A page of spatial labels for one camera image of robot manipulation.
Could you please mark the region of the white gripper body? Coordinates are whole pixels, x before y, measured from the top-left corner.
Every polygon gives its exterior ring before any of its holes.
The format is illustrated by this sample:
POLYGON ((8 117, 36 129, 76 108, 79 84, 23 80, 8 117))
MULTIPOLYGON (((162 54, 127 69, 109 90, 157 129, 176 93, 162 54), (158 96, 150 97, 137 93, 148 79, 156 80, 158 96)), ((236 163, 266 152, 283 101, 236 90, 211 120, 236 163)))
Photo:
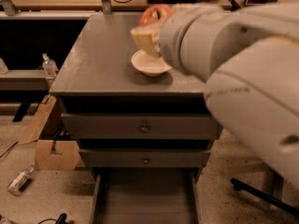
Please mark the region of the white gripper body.
POLYGON ((221 7, 179 8, 162 26, 160 53, 179 72, 207 82, 235 58, 225 31, 234 22, 234 13, 221 7))

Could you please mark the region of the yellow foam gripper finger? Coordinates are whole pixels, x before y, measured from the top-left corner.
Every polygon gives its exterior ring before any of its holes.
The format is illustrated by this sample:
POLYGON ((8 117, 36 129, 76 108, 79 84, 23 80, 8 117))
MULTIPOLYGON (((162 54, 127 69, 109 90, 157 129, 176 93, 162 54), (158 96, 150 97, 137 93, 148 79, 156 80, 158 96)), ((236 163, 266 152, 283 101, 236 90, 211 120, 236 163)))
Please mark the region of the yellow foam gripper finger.
POLYGON ((161 25, 151 24, 146 26, 137 26, 130 31, 135 45, 145 51, 148 55, 160 58, 159 37, 161 25))

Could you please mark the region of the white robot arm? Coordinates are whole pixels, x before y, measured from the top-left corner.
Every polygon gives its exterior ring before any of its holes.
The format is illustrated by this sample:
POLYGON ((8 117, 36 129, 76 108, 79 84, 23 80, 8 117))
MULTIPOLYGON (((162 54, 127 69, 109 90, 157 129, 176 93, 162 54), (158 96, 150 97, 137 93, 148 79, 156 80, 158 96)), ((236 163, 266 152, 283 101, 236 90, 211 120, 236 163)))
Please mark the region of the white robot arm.
POLYGON ((135 44, 204 82, 214 119, 299 188, 299 6, 179 7, 135 44))

